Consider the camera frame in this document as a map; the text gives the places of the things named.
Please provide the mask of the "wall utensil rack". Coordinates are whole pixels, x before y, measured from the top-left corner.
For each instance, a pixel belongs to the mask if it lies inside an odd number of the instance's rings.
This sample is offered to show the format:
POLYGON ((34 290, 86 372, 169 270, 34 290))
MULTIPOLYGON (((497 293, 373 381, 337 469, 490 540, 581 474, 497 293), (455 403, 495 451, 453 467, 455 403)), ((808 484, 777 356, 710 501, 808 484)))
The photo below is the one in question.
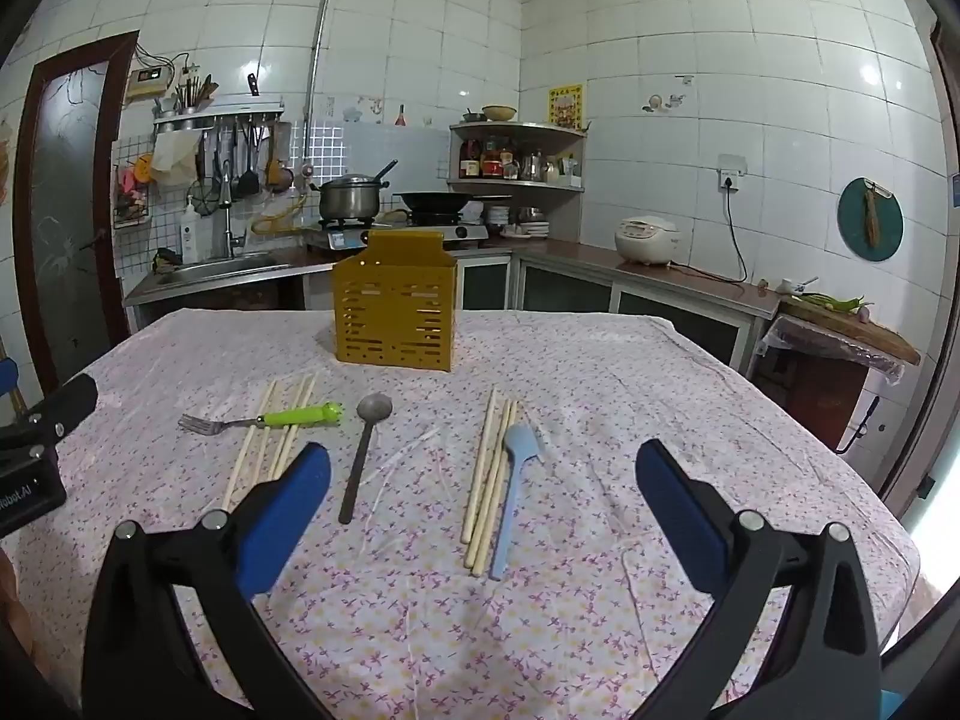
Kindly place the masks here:
POLYGON ((160 115, 153 121, 156 133, 178 130, 205 130, 220 122, 252 119, 256 122, 278 121, 285 114, 286 106, 281 98, 254 98, 240 103, 210 103, 203 107, 189 107, 181 114, 160 115))

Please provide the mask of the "brown door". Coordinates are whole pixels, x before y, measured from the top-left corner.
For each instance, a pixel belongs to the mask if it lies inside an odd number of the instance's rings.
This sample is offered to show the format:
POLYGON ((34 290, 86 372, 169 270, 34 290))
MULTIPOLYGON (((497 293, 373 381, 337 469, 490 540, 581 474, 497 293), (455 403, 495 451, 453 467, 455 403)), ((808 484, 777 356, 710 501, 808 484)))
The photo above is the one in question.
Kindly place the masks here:
POLYGON ((13 176, 21 320, 50 394, 128 335, 112 249, 112 145, 137 34, 85 44, 34 67, 13 176))

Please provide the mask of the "yellow perforated utensil holder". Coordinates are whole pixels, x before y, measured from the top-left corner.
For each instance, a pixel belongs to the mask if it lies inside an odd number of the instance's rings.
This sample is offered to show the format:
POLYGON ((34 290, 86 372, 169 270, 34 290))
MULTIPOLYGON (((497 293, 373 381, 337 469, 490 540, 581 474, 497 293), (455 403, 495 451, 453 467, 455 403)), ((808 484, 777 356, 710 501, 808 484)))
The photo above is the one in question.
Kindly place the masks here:
POLYGON ((371 238, 332 270, 337 359, 450 371, 457 275, 439 239, 371 238))

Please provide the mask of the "white soap bottle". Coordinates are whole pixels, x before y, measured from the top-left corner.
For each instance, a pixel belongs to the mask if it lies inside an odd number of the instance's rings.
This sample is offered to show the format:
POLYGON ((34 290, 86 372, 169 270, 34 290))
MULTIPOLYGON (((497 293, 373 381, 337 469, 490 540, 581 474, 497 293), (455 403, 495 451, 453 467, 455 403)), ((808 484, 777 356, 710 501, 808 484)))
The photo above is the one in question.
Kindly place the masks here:
POLYGON ((185 200, 184 210, 179 218, 179 241, 181 241, 181 260, 184 265, 200 262, 199 243, 197 242, 197 223, 200 215, 192 200, 185 200))

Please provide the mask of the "steel cooking pot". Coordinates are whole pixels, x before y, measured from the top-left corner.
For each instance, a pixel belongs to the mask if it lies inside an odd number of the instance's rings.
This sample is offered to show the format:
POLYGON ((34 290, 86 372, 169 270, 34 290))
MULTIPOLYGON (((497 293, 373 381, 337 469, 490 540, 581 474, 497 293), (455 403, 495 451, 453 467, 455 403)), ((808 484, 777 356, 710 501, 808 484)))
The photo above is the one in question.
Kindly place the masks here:
POLYGON ((381 192, 389 187, 387 176, 398 165, 387 163, 374 176, 343 174, 320 185, 311 185, 319 193, 320 219, 324 223, 370 223, 381 208, 381 192))

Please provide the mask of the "wooden cutting board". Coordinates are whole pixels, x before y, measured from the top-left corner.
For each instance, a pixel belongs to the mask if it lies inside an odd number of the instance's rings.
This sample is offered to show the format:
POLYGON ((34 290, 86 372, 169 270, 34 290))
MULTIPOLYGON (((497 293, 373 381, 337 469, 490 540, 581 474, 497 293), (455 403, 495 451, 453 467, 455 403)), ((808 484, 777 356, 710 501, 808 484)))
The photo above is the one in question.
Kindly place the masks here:
POLYGON ((796 296, 782 298, 779 301, 779 312, 791 319, 813 325, 818 330, 833 333, 843 340, 880 351, 911 366, 918 366, 921 362, 918 349, 914 349, 898 333, 874 322, 861 322, 857 314, 841 314, 796 296))

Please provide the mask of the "kitchen counter cabinets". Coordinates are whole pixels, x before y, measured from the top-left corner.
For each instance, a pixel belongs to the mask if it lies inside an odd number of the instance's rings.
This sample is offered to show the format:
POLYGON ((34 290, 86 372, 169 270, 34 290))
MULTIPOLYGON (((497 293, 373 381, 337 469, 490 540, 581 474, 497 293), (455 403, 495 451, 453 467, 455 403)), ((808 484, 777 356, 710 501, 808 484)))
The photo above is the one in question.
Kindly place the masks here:
MULTIPOLYGON (((308 247, 265 252, 281 266, 190 284, 149 273, 125 296, 135 330, 181 307, 327 310, 340 257, 308 247)), ((642 266, 612 250, 565 241, 494 241, 456 250, 460 310, 610 312, 670 320, 689 340, 741 374, 776 317, 779 298, 677 265, 642 266)))

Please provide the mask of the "blue chair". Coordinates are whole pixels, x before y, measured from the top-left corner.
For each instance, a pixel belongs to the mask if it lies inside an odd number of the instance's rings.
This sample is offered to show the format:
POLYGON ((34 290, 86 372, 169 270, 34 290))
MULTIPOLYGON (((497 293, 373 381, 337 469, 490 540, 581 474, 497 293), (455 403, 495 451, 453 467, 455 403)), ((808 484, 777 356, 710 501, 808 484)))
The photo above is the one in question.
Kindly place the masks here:
POLYGON ((0 395, 8 397, 14 414, 21 416, 26 410, 26 405, 18 387, 18 377, 20 377, 20 371, 16 362, 10 358, 0 359, 0 395))

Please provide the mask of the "wooden chopstick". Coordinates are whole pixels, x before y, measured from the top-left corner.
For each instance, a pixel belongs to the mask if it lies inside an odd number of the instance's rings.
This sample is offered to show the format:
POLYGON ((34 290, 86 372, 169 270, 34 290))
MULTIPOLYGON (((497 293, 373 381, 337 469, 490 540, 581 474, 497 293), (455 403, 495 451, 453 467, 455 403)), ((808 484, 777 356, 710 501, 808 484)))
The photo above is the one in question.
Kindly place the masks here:
POLYGON ((500 516, 508 476, 505 435, 516 422, 516 411, 516 398, 503 397, 498 388, 491 390, 460 537, 467 546, 464 566, 473 577, 487 572, 494 525, 500 516))
POLYGON ((505 449, 503 449, 503 440, 505 440, 506 429, 511 426, 512 411, 514 411, 514 401, 505 399, 503 408, 501 408, 500 422, 493 433, 493 444, 490 447, 490 458, 487 465, 487 476, 485 476, 485 486, 483 486, 483 497, 480 499, 480 509, 478 509, 477 525, 473 528, 472 541, 467 551, 467 567, 475 577, 485 572, 487 564, 487 554, 490 550, 491 532, 493 532, 493 523, 496 520, 496 505, 500 500, 501 488, 503 488, 503 476, 505 476, 505 449))
MULTIPOLYGON (((265 392, 263 392, 262 398, 260 399, 259 408, 257 408, 257 415, 263 415, 263 413, 267 411, 268 406, 270 406, 270 401, 272 401, 272 397, 274 396, 275 388, 277 388, 277 383, 278 379, 274 379, 268 384, 268 387, 265 388, 265 392)), ((249 447, 251 447, 252 440, 254 440, 254 434, 257 431, 256 419, 257 418, 254 418, 251 426, 247 426, 247 429, 245 429, 244 439, 242 439, 241 447, 239 447, 239 454, 236 457, 233 470, 231 470, 228 486, 226 486, 226 491, 224 491, 224 496, 221 500, 221 508, 225 511, 229 511, 231 497, 233 497, 236 484, 238 484, 239 477, 241 476, 242 468, 244 468, 245 457, 249 454, 249 447)))
MULTIPOLYGON (((309 376, 304 376, 296 385, 286 388, 285 395, 277 401, 274 410, 290 411, 301 408, 306 403, 306 390, 311 383, 309 376)), ((252 483, 272 481, 278 475, 283 460, 286 457, 286 445, 290 440, 291 426, 265 427, 260 434, 259 453, 257 454, 256 468, 252 483)))
MULTIPOLYGON (((311 405, 313 401, 313 392, 314 387, 316 387, 317 376, 311 376, 309 379, 306 379, 299 387, 299 398, 296 402, 297 410, 304 410, 311 405)), ((293 450, 293 444, 295 444, 296 436, 299 433, 299 426, 288 426, 285 429, 285 437, 283 442, 278 447, 277 455, 275 455, 274 466, 272 466, 272 478, 278 479, 288 466, 288 460, 291 457, 291 450, 293 450)))
POLYGON ((500 392, 498 387, 493 387, 487 401, 487 409, 483 418, 482 432, 480 433, 480 444, 478 444, 477 457, 475 457, 475 466, 473 467, 472 483, 470 483, 469 499, 467 499, 466 516, 464 517, 464 527, 460 534, 460 543, 469 544, 473 535, 473 528, 477 525, 478 504, 480 504, 480 493, 483 488, 483 479, 487 472, 488 465, 488 446, 490 445, 491 429, 493 429, 493 418, 498 408, 500 392))

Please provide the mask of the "dark metal spoon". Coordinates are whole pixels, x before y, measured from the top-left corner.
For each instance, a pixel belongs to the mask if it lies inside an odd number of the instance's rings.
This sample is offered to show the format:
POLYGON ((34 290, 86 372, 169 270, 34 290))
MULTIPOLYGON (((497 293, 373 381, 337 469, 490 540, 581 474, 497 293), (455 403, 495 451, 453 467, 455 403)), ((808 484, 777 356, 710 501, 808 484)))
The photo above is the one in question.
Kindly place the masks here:
POLYGON ((352 468, 350 468, 350 474, 348 475, 342 505, 340 505, 340 511, 338 511, 338 523, 340 525, 350 525, 352 523, 359 483, 361 483, 361 477, 363 476, 364 463, 366 463, 368 450, 370 450, 374 428, 391 416, 391 413, 392 400, 384 394, 366 395, 356 407, 356 414, 363 422, 363 431, 361 431, 358 449, 356 449, 352 468))

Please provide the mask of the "beige bowl on shelf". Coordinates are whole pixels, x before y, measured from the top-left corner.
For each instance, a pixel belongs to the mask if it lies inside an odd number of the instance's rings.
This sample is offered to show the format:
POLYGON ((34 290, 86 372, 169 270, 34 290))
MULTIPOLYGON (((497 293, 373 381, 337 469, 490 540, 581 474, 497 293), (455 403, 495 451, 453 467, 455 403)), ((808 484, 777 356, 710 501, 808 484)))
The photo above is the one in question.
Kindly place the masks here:
POLYGON ((511 122, 517 115, 517 109, 505 104, 489 104, 482 107, 482 114, 490 122, 511 122))

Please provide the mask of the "green handled fork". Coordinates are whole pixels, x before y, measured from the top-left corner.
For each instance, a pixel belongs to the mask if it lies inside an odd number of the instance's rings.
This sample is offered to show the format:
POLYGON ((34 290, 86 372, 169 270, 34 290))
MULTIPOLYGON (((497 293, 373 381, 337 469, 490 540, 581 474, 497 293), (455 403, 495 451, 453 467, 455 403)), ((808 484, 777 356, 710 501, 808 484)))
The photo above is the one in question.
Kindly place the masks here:
POLYGON ((327 403, 304 406, 296 410, 275 411, 275 413, 265 413, 253 418, 229 421, 212 421, 198 416, 182 415, 178 419, 178 424, 189 433, 199 434, 199 436, 217 436, 233 427, 265 429, 265 427, 329 426, 329 424, 338 424, 342 415, 343 406, 340 403, 327 401, 327 403))

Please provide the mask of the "yellow wall poster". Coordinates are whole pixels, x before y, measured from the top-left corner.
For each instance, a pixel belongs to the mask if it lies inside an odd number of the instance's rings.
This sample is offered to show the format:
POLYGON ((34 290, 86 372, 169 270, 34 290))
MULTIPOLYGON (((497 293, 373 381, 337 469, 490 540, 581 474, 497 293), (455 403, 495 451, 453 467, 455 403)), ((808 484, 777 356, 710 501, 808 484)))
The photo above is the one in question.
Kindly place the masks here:
POLYGON ((581 132, 584 127, 584 91, 581 85, 555 86, 548 92, 548 121, 581 132))

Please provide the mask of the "sink faucet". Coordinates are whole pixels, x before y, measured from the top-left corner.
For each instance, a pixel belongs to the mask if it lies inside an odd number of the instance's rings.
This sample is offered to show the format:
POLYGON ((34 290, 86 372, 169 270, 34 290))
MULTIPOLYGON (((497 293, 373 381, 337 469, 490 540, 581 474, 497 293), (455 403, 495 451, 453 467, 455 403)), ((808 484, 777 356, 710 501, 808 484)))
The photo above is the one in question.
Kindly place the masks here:
POLYGON ((220 166, 220 211, 223 216, 223 255, 233 260, 245 247, 245 234, 236 232, 233 227, 233 190, 228 161, 220 166))

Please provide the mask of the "light blue spatula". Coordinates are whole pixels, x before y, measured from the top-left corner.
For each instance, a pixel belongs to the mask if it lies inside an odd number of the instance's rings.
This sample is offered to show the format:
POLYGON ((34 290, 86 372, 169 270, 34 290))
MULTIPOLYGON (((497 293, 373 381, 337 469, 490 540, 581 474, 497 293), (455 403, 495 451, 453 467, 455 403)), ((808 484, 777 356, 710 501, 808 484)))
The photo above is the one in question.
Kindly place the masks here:
POLYGON ((509 458, 509 483, 506 489, 505 508, 501 517, 500 531, 496 540, 490 577, 501 580, 508 568, 509 548, 512 543, 512 524, 523 489, 524 466, 540 455, 539 441, 534 429, 527 424, 514 424, 506 431, 505 447, 509 458))

